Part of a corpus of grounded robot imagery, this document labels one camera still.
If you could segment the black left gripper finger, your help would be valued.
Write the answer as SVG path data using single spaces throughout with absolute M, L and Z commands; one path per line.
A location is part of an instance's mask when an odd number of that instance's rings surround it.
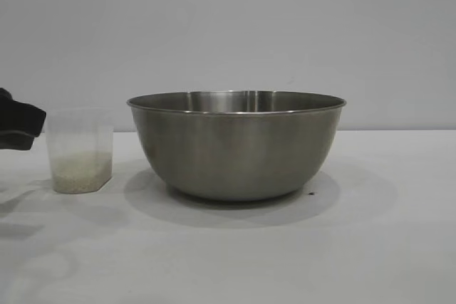
M 35 138 L 17 133 L 1 134 L 0 150 L 29 151 Z
M 1 134 L 19 134 L 38 137 L 46 120 L 46 112 L 29 103 L 13 99 L 1 88 Z

